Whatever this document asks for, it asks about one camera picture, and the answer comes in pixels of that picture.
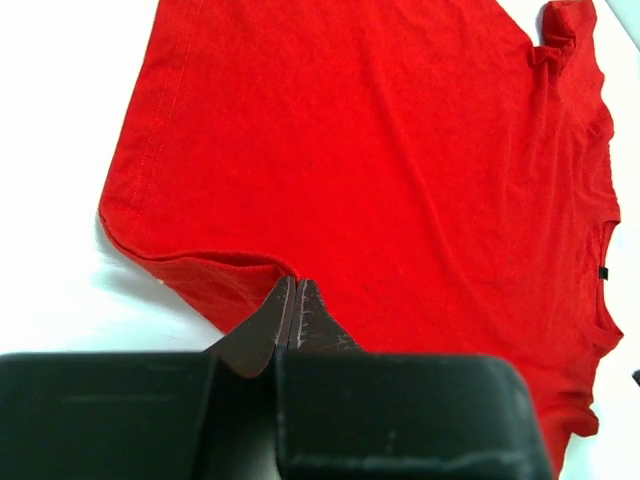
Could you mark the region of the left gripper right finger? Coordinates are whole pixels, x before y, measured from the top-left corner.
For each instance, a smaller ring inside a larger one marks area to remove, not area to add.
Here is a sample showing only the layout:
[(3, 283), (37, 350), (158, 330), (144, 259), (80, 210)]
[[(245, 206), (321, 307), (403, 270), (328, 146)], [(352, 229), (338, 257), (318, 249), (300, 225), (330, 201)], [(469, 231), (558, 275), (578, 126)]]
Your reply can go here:
[(524, 380), (485, 355), (374, 354), (297, 283), (275, 355), (284, 479), (550, 479)]

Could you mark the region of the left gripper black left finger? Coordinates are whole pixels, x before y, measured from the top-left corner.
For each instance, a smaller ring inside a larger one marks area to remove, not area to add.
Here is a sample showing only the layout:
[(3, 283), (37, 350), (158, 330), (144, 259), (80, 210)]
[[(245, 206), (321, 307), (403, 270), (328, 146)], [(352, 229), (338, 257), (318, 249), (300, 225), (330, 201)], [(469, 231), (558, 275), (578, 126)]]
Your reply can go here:
[(1, 358), (5, 479), (275, 479), (272, 359), (296, 283), (201, 352)]

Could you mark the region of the red t shirt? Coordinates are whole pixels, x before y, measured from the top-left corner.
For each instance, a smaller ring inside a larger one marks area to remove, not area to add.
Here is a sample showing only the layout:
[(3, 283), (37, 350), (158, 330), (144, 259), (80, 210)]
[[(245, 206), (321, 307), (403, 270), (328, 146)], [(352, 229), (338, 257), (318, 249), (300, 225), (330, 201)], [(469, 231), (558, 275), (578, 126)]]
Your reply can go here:
[(590, 1), (162, 1), (98, 214), (219, 330), (283, 276), (365, 349), (485, 353), (594, 435), (620, 220)]

